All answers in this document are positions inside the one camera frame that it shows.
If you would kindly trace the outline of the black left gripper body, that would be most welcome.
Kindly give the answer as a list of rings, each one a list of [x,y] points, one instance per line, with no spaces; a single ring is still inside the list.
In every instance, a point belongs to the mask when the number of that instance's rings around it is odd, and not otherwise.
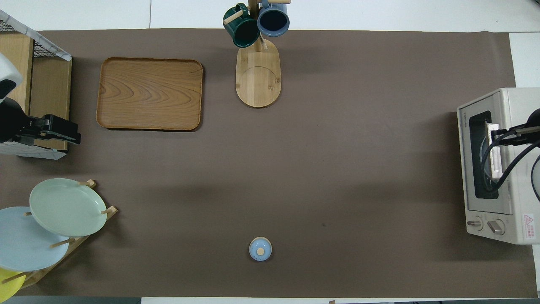
[[[56,115],[29,117],[29,124],[19,131],[19,143],[34,145],[35,140],[59,140],[70,144],[81,143],[78,125]]]

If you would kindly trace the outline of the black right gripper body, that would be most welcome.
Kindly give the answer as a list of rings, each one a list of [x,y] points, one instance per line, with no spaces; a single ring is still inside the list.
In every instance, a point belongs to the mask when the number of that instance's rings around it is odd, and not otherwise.
[[[525,135],[521,135],[521,130],[527,124],[517,125],[509,129],[498,129],[491,131],[491,139],[494,146],[521,146],[529,143]]]

